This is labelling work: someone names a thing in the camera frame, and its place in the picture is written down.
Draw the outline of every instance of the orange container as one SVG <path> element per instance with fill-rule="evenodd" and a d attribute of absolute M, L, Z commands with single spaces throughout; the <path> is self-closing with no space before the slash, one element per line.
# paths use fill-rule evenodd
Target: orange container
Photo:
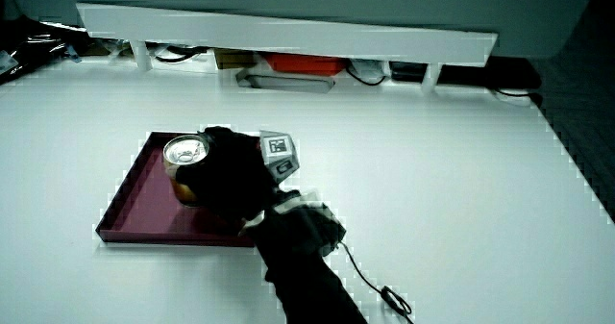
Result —
<path fill-rule="evenodd" d="M 273 70 L 286 73 L 333 76 L 346 67 L 346 60 L 332 57 L 265 53 Z"/>

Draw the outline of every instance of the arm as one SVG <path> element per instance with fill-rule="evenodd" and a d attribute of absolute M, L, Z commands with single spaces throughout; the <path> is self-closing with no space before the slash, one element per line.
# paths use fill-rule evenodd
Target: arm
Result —
<path fill-rule="evenodd" d="M 365 323 L 322 258 L 345 234 L 329 209 L 298 191 L 280 191 L 255 148 L 258 139 L 208 131 L 215 146 L 204 162 L 178 168 L 176 180 L 222 217 L 249 220 L 243 232 L 267 265 L 265 281 L 275 286 L 288 323 Z"/>

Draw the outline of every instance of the shelf leg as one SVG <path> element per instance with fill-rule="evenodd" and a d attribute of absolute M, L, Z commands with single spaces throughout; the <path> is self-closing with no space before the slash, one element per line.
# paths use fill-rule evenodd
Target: shelf leg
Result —
<path fill-rule="evenodd" d="M 423 77 L 423 84 L 421 84 L 421 90 L 425 94 L 433 92 L 435 85 L 438 82 L 438 77 L 442 71 L 443 63 L 430 63 L 425 71 L 425 77 Z"/>
<path fill-rule="evenodd" d="M 148 71 L 152 69 L 152 59 L 147 51 L 147 45 L 142 40 L 131 40 L 131 47 L 133 48 L 133 54 L 135 54 L 136 65 L 141 71 Z"/>

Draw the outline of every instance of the black device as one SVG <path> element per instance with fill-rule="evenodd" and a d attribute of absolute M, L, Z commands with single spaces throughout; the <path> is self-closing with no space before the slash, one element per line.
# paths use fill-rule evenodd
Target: black device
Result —
<path fill-rule="evenodd" d="M 422 82 L 426 63 L 390 62 L 391 79 Z M 489 88 L 536 89 L 542 85 L 540 75 L 527 59 L 492 56 L 485 67 L 443 65 L 438 84 Z"/>

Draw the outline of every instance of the white wall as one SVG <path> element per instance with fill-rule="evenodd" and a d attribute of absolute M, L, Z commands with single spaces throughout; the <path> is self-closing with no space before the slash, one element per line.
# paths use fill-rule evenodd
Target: white wall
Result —
<path fill-rule="evenodd" d="M 16 0 L 33 19 L 80 24 L 76 2 L 500 34 L 494 55 L 549 57 L 589 0 Z"/>

